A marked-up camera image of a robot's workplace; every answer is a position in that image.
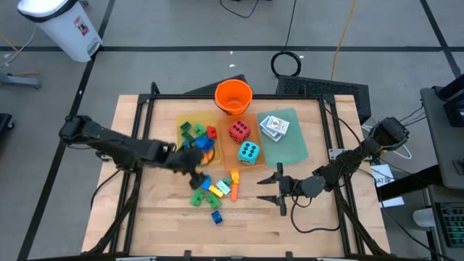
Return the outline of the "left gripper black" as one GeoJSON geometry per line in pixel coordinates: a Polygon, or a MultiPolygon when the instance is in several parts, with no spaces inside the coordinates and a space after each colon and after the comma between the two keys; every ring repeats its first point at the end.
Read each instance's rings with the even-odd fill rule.
{"type": "Polygon", "coordinates": [[[202,186],[207,179],[204,173],[196,173],[196,167],[201,165],[202,159],[203,152],[201,149],[187,148],[179,150],[169,156],[169,168],[175,173],[190,173],[191,180],[189,181],[189,185],[195,190],[202,186]]]}

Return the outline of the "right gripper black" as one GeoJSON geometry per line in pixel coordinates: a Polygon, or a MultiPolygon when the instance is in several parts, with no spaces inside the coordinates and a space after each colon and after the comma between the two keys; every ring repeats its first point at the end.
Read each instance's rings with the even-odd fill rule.
{"type": "Polygon", "coordinates": [[[258,181],[257,184],[264,185],[277,182],[279,189],[278,196],[258,196],[257,198],[278,205],[281,216],[286,216],[285,198],[287,196],[314,198],[318,196],[326,186],[326,180],[322,176],[311,176],[303,180],[298,180],[291,176],[284,175],[283,164],[280,162],[277,163],[277,172],[274,172],[269,178],[258,181]]]}

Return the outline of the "teal foam die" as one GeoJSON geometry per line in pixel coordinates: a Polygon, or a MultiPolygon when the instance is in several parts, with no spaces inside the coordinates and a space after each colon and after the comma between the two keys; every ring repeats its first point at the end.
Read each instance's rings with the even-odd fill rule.
{"type": "Polygon", "coordinates": [[[260,154],[260,147],[251,142],[245,141],[238,150],[238,161],[245,165],[254,165],[260,154]]]}

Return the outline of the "red foam die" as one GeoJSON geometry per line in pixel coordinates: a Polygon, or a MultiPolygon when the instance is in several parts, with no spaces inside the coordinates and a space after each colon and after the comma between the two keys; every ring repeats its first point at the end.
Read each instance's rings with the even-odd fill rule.
{"type": "Polygon", "coordinates": [[[228,129],[229,136],[238,144],[243,143],[250,133],[251,128],[244,120],[236,120],[228,129]]]}

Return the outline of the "translucent orange plastic tray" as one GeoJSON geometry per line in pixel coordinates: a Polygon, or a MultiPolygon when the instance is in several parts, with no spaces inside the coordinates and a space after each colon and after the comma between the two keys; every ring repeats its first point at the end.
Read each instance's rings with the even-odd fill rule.
{"type": "Polygon", "coordinates": [[[265,155],[262,150],[262,142],[260,139],[260,128],[257,124],[256,114],[244,114],[239,116],[226,116],[218,120],[220,148],[223,153],[223,164],[228,170],[250,168],[265,164],[265,155]],[[251,133],[245,141],[251,141],[260,147],[260,154],[254,165],[245,165],[238,161],[238,150],[241,144],[236,143],[228,134],[228,129],[236,120],[244,120],[251,128],[251,133]]]}

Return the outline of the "translucent green plastic tray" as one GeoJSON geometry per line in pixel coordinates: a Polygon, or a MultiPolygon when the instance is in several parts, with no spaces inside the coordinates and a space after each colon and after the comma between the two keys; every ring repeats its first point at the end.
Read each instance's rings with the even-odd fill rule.
{"type": "Polygon", "coordinates": [[[275,116],[288,121],[289,128],[286,134],[277,142],[260,132],[266,165],[275,166],[278,162],[283,165],[290,165],[306,160],[308,158],[307,145],[302,135],[296,110],[288,108],[258,112],[257,122],[261,123],[267,116],[275,116]]]}

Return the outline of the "translucent yellow plastic tray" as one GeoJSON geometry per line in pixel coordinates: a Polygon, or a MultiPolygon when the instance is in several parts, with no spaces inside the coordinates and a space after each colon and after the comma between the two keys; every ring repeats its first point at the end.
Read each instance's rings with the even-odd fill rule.
{"type": "Polygon", "coordinates": [[[182,129],[181,126],[185,123],[189,123],[191,127],[189,128],[189,134],[196,138],[197,134],[194,132],[194,127],[197,124],[202,125],[204,128],[208,126],[215,127],[217,131],[217,138],[215,139],[215,156],[212,159],[210,165],[220,165],[222,163],[222,152],[220,148],[220,141],[219,141],[219,128],[218,128],[218,117],[213,111],[198,111],[198,112],[190,112],[186,114],[182,114],[177,116],[176,118],[176,127],[177,127],[177,146],[180,147],[182,143],[185,141],[185,138],[181,135],[182,129]]]}

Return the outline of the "orange plastic bucket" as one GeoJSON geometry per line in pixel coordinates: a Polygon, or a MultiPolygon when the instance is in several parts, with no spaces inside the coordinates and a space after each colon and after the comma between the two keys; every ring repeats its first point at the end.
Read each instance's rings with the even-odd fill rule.
{"type": "Polygon", "coordinates": [[[244,81],[225,80],[215,89],[215,104],[227,115],[243,114],[253,99],[252,88],[244,81]]]}

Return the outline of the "white paper label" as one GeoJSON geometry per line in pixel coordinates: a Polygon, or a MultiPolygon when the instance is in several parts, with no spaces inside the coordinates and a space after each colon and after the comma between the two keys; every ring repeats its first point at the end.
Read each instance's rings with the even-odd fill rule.
{"type": "Polygon", "coordinates": [[[394,176],[388,165],[372,165],[371,172],[376,179],[376,186],[380,187],[395,181],[394,176]]]}

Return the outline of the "white paper sheet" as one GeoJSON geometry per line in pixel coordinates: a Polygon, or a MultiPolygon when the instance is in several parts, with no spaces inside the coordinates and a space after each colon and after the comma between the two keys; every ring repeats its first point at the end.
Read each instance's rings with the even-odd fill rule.
{"type": "Polygon", "coordinates": [[[379,206],[381,208],[384,208],[384,207],[398,207],[398,206],[402,206],[404,204],[405,204],[404,199],[401,196],[399,196],[399,197],[396,197],[396,198],[393,198],[393,199],[383,200],[382,202],[379,203],[379,206]]]}

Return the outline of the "grey side desk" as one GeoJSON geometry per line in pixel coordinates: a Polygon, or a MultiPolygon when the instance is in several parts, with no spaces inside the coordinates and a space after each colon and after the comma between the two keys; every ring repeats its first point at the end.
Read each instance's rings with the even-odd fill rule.
{"type": "Polygon", "coordinates": [[[432,88],[420,90],[426,119],[442,176],[450,189],[464,190],[464,128],[452,127],[432,88]]]}

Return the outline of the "black keyboard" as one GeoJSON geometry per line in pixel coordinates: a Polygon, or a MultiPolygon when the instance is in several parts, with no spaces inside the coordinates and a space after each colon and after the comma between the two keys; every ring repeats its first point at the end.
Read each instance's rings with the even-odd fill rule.
{"type": "Polygon", "coordinates": [[[435,208],[447,246],[464,248],[464,202],[437,202],[435,208]]]}

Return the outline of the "black desk monitor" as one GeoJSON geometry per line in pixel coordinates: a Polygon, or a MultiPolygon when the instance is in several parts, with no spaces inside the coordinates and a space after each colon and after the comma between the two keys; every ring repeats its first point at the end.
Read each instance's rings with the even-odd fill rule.
{"type": "Polygon", "coordinates": [[[433,90],[444,101],[443,108],[450,125],[464,128],[464,74],[445,87],[434,86],[433,90]]]}

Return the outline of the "black floor object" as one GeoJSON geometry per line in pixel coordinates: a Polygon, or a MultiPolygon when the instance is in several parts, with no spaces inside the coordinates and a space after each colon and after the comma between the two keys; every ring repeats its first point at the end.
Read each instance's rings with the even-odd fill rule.
{"type": "Polygon", "coordinates": [[[7,113],[0,113],[0,141],[3,141],[14,127],[13,116],[7,113]]]}

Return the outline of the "white pedal trash bin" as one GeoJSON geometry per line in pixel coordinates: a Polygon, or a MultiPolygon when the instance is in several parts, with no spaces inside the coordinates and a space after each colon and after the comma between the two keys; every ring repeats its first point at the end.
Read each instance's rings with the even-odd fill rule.
{"type": "Polygon", "coordinates": [[[20,0],[17,10],[72,60],[89,62],[103,41],[84,9],[86,6],[87,0],[20,0]]]}

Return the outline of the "grey stand foot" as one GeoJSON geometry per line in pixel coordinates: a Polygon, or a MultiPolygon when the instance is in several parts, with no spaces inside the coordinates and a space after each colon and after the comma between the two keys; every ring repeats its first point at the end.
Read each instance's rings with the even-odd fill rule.
{"type": "Polygon", "coordinates": [[[13,76],[3,72],[0,72],[0,83],[11,86],[26,86],[34,89],[39,89],[41,87],[41,82],[38,79],[27,78],[24,76],[13,76]]]}

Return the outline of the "black aluminium table frame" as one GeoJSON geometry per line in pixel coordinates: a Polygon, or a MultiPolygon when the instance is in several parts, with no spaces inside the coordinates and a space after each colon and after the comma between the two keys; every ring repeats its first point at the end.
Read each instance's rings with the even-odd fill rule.
{"type": "MultiPolygon", "coordinates": [[[[138,97],[121,95],[117,101],[112,129],[131,134],[138,97]]],[[[323,122],[318,100],[255,99],[246,112],[258,113],[275,109],[294,108],[307,145],[309,158],[295,165],[284,165],[285,174],[306,178],[311,172],[328,163],[323,124],[337,145],[331,115],[323,122]]],[[[154,100],[149,137],[176,142],[177,117],[193,112],[209,111],[225,117],[216,107],[213,97],[160,94],[154,100]]],[[[290,217],[281,217],[279,209],[270,202],[257,199],[259,195],[275,195],[277,184],[257,185],[275,171],[276,165],[241,169],[237,201],[221,199],[219,208],[223,223],[215,225],[211,208],[203,202],[200,207],[189,204],[193,191],[188,176],[160,169],[145,169],[128,247],[131,255],[182,256],[185,250],[193,257],[343,257],[341,232],[317,231],[302,234],[294,230],[290,217]]],[[[377,201],[373,179],[356,173],[352,177],[357,214],[376,243],[390,252],[384,221],[377,201]]],[[[123,177],[118,174],[97,194],[91,211],[82,250],[90,251],[115,219],[123,177]]],[[[300,229],[333,228],[338,225],[334,193],[323,192],[308,208],[296,208],[294,219],[300,229]]]]}

